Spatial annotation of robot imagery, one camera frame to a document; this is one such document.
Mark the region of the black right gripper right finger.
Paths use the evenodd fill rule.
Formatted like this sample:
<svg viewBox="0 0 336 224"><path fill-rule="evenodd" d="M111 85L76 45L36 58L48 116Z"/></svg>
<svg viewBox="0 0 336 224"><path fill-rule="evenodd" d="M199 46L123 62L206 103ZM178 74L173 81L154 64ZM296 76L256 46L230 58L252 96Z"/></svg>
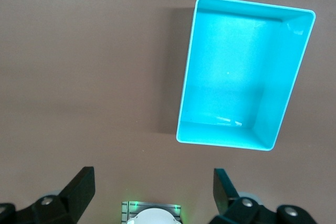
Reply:
<svg viewBox="0 0 336 224"><path fill-rule="evenodd" d="M317 224L304 209L280 205L275 212L248 196L240 196L226 171L214 169L213 196L218 215L213 224Z"/></svg>

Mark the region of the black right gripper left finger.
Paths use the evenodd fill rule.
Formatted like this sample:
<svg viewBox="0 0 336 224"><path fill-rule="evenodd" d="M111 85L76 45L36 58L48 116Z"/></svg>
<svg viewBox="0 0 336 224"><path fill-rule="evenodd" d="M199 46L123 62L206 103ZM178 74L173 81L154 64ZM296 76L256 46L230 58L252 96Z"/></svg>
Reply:
<svg viewBox="0 0 336 224"><path fill-rule="evenodd" d="M95 195L94 171L83 167L60 193L42 196L24 209L0 203L0 224L77 224Z"/></svg>

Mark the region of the teal plastic storage bin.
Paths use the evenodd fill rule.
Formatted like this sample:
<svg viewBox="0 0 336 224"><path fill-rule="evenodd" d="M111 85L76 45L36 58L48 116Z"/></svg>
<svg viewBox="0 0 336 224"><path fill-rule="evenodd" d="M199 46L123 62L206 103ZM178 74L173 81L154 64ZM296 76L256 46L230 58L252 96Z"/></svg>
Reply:
<svg viewBox="0 0 336 224"><path fill-rule="evenodd" d="M272 150L315 19L308 9L196 0L177 141Z"/></svg>

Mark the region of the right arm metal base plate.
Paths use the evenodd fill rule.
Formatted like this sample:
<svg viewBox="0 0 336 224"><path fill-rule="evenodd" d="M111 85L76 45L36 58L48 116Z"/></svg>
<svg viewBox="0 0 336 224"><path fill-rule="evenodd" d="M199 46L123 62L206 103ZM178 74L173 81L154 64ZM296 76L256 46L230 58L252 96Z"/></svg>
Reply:
<svg viewBox="0 0 336 224"><path fill-rule="evenodd" d="M121 224L183 224L181 206L143 201L123 201Z"/></svg>

